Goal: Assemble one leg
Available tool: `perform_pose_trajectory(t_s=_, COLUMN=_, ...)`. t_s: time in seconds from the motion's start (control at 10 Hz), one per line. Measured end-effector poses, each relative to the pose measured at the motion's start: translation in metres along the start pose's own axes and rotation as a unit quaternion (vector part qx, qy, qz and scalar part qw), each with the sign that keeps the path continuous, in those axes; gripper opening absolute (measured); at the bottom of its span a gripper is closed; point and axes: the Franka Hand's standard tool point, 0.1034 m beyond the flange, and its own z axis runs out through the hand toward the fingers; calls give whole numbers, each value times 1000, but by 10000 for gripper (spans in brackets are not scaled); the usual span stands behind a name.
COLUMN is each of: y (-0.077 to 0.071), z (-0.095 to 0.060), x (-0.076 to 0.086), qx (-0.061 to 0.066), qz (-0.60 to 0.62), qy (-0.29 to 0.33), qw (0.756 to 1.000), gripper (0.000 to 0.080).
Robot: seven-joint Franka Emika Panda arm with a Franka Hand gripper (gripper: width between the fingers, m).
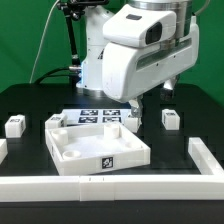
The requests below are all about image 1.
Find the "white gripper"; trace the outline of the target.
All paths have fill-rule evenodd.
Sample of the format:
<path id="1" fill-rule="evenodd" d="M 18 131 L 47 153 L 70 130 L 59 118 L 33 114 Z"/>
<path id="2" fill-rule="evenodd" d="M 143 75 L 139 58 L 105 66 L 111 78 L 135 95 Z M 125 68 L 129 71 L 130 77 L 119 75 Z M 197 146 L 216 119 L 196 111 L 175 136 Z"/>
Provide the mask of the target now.
<path id="1" fill-rule="evenodd" d="M 179 45 L 168 51 L 161 51 L 159 44 L 135 49 L 109 43 L 102 62 L 103 91 L 116 101 L 130 100 L 131 115 L 141 118 L 143 105 L 137 96 L 164 82 L 160 97 L 171 100 L 179 80 L 176 75 L 196 63 L 198 46 L 199 28 L 195 23 L 190 25 L 190 33 L 180 39 Z"/>

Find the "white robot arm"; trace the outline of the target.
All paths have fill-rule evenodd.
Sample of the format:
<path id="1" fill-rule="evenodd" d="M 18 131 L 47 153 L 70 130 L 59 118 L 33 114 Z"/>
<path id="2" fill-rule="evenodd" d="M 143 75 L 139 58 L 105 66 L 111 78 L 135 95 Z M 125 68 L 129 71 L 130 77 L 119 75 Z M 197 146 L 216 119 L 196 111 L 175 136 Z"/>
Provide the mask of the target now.
<path id="1" fill-rule="evenodd" d="M 195 65 L 199 28 L 192 0 L 128 0 L 112 13 L 85 10 L 87 55 L 77 87 L 105 95 L 141 115 L 141 96 L 160 85 L 169 100 L 179 75 Z"/>

